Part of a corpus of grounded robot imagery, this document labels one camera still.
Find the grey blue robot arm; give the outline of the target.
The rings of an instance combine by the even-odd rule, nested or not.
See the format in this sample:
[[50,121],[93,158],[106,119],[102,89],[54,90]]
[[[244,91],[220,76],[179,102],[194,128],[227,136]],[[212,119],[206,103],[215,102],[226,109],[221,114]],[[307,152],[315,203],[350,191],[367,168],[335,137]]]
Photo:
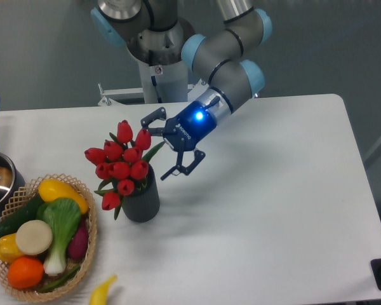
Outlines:
[[268,39],[272,22],[250,1],[219,1],[224,30],[196,34],[179,17],[176,1],[99,1],[91,19],[114,46],[126,46],[137,61],[144,101],[166,104],[188,99],[188,75],[194,72],[206,90],[176,116],[164,108],[141,124],[177,154],[169,175],[190,174],[203,160],[197,144],[238,110],[265,84],[257,64],[244,54]]

